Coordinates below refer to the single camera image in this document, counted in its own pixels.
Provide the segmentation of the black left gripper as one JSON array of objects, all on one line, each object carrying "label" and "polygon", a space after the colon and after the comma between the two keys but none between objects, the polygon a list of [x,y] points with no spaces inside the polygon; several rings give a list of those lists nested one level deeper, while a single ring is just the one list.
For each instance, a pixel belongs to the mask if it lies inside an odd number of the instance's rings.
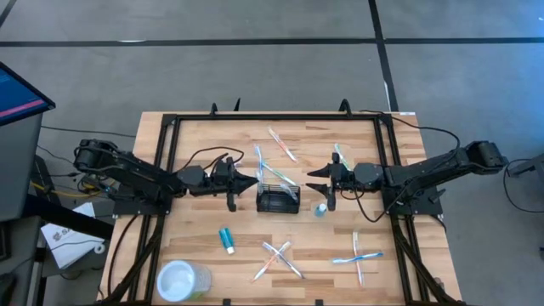
[{"label": "black left gripper", "polygon": [[257,178],[240,173],[235,169],[232,157],[227,157],[225,161],[220,157],[212,166],[211,178],[213,188],[217,192],[226,194],[227,207],[230,212],[236,211],[234,192],[243,193],[258,182]]}]

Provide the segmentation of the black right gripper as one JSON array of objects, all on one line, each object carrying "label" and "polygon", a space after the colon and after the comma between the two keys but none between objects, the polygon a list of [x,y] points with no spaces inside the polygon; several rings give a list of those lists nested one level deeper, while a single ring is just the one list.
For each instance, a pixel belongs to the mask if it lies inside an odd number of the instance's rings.
[{"label": "black right gripper", "polygon": [[353,173],[349,171],[341,162],[340,155],[333,152],[331,155],[331,163],[326,164],[323,168],[307,173],[311,177],[330,178],[330,185],[307,183],[306,186],[315,190],[327,197],[327,208],[333,212],[336,210],[338,190],[346,190],[352,183]]}]

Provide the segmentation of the green white toothbrush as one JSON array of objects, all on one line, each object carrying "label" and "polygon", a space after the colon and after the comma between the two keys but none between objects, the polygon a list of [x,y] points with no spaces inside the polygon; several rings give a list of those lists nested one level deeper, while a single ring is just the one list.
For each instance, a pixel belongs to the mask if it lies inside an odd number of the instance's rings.
[{"label": "green white toothbrush", "polygon": [[335,150],[335,152],[338,154],[339,159],[340,159],[340,162],[341,162],[341,163],[342,163],[349,171],[351,171],[352,168],[349,166],[348,161],[346,160],[346,158],[344,157],[343,153],[341,152],[341,148],[340,148],[339,143],[335,143],[335,144],[334,144],[334,150]]}]

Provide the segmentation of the pink white toothbrush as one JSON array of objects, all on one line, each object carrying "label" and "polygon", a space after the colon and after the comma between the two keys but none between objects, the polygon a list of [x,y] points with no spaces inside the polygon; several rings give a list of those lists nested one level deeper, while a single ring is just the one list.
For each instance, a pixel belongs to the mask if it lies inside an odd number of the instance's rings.
[{"label": "pink white toothbrush", "polygon": [[277,134],[272,127],[268,127],[269,135],[273,138],[273,140],[280,146],[280,148],[286,153],[286,155],[293,161],[297,162],[298,159],[294,156],[294,154],[290,151],[286,143],[280,138],[280,135]]}]

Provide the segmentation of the teal white toothpaste tube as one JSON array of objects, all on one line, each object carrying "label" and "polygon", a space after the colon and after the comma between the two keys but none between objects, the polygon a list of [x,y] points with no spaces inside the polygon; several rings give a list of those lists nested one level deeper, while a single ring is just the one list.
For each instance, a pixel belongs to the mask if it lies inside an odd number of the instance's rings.
[{"label": "teal white toothpaste tube", "polygon": [[235,246],[234,246],[234,240],[233,240],[232,234],[230,233],[230,230],[228,228],[223,227],[218,231],[218,234],[225,251],[229,255],[234,254]]}]

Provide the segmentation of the orange white toothbrush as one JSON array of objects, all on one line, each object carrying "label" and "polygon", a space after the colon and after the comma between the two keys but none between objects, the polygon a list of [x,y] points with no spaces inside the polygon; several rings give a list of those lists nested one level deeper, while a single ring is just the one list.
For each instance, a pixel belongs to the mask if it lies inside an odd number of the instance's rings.
[{"label": "orange white toothbrush", "polygon": [[290,241],[286,241],[279,249],[276,249],[275,247],[270,245],[268,242],[264,242],[263,248],[266,251],[270,251],[272,256],[269,259],[269,261],[253,276],[252,282],[255,282],[260,277],[262,277],[267,271],[267,269],[269,268],[269,266],[273,262],[277,262],[280,259],[280,255],[282,255],[285,252],[285,250],[287,250],[291,245],[292,243]]}]

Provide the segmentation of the purple white toothbrush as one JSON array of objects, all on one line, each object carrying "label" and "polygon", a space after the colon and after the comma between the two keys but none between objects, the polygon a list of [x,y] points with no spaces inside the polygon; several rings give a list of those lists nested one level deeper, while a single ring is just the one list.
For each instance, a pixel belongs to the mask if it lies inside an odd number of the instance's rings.
[{"label": "purple white toothbrush", "polygon": [[277,260],[282,262],[288,269],[290,269],[295,275],[297,275],[300,279],[304,279],[304,275],[301,271],[299,271],[289,260],[285,258],[283,255],[284,251],[291,246],[291,242],[287,241],[285,242],[282,247],[279,249],[276,249],[272,245],[270,245],[268,242],[263,242],[263,248],[267,251],[269,251]]}]

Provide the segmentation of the white wipes canister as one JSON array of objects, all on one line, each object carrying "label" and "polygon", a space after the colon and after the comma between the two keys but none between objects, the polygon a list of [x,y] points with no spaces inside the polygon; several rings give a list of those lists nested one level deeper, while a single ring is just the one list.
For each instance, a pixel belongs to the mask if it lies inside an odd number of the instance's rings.
[{"label": "white wipes canister", "polygon": [[164,265],[156,280],[160,297],[171,303],[196,300],[211,287],[211,271],[201,264],[184,260],[173,260]]}]

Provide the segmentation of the white paper box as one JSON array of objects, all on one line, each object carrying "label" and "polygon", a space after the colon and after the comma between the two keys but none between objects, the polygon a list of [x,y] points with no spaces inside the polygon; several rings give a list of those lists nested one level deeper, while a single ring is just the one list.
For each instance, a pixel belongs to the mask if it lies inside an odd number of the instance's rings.
[{"label": "white paper box", "polygon": [[59,269],[66,269],[90,252],[105,251],[105,240],[57,224],[45,224],[42,235]]}]

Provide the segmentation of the grey furniture piece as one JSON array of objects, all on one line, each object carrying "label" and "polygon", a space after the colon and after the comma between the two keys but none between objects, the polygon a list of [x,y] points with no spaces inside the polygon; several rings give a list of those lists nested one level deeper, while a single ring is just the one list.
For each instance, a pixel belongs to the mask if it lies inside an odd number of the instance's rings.
[{"label": "grey furniture piece", "polygon": [[536,172],[538,178],[544,181],[544,153],[523,160],[519,165],[507,170],[510,177],[518,177],[519,175],[528,172]]}]

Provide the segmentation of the grey cabinet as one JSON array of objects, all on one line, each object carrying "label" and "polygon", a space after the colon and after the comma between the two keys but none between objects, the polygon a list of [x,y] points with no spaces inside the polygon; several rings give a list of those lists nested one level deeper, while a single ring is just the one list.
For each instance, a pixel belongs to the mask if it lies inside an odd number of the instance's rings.
[{"label": "grey cabinet", "polygon": [[42,119],[35,115],[0,127],[0,223],[23,213]]}]

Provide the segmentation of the blue screen monitor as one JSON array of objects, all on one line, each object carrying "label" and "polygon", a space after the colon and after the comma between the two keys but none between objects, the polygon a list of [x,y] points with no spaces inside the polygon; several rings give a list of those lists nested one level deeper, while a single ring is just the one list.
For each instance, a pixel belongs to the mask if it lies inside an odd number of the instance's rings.
[{"label": "blue screen monitor", "polygon": [[0,127],[56,108],[56,104],[0,61]]}]

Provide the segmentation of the black aluminium table frame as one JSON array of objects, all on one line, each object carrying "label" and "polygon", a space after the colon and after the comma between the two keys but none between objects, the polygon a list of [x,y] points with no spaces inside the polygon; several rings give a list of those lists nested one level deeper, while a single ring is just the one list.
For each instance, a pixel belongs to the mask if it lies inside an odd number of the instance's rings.
[{"label": "black aluminium table frame", "polygon": [[[318,218],[314,210],[324,198],[306,186],[313,182],[307,173],[331,160],[335,143],[351,162],[404,166],[423,161],[416,122],[413,115],[354,111],[347,103],[328,112],[145,112],[133,145],[137,157],[173,172],[185,163],[207,165],[232,147],[244,152],[240,171],[252,175],[258,165],[254,145],[259,145],[263,162],[300,186],[300,210],[258,212],[257,191],[251,188],[235,198],[235,212],[228,210],[224,195],[188,195],[174,200],[162,217],[121,217],[111,238],[99,306],[173,306],[156,288],[160,269],[173,260],[211,271],[212,287],[196,299],[199,305],[466,306],[437,220],[389,214],[378,193],[358,201],[341,197],[335,211]],[[232,255],[218,234],[223,227],[234,240]],[[363,287],[355,263],[331,261],[354,256],[354,231],[359,255],[383,253],[360,261]],[[252,282],[272,256],[263,242],[279,249],[286,241],[292,245],[283,255],[304,279],[278,260]]]}]

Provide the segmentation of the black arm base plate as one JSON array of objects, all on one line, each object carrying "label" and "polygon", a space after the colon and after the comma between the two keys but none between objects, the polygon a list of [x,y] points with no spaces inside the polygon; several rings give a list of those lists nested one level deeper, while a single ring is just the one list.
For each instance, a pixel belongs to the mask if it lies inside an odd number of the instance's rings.
[{"label": "black arm base plate", "polygon": [[415,195],[402,195],[397,201],[395,192],[382,194],[383,206],[393,215],[440,215],[443,213],[439,198],[444,190],[424,190]]},{"label": "black arm base plate", "polygon": [[171,211],[173,198],[166,197],[159,201],[150,200],[115,200],[114,215],[149,215],[163,216]]}]

